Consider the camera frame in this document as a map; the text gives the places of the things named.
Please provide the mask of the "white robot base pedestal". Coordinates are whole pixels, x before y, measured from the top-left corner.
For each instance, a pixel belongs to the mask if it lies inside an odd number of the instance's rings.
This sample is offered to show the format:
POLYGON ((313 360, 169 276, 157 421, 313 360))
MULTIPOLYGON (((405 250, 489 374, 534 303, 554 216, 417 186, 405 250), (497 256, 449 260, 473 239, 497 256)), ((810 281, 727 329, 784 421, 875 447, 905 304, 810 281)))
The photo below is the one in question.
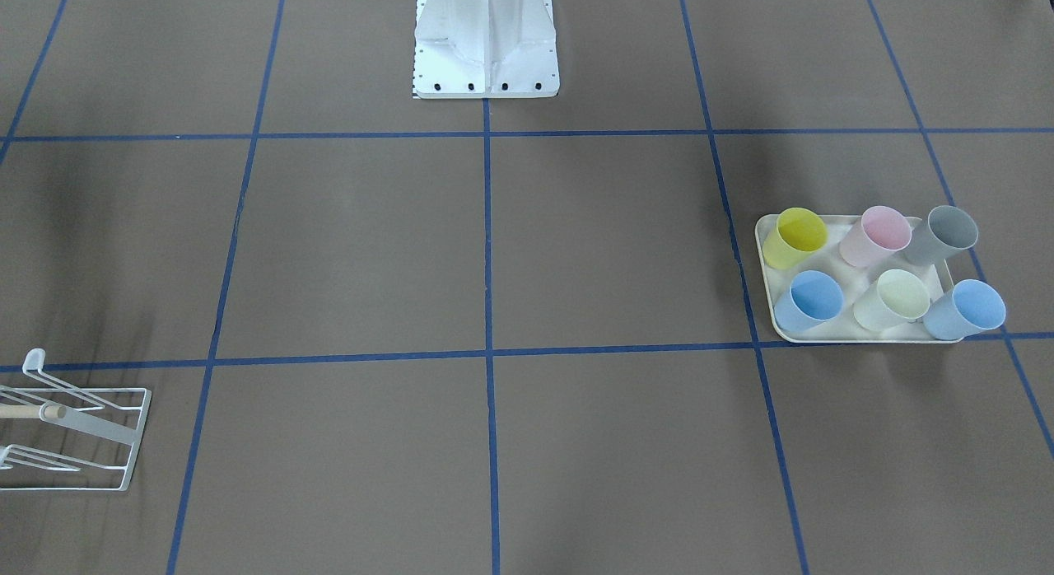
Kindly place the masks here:
POLYGON ((558 95, 553 0, 417 0, 415 6, 415 98, 558 95))

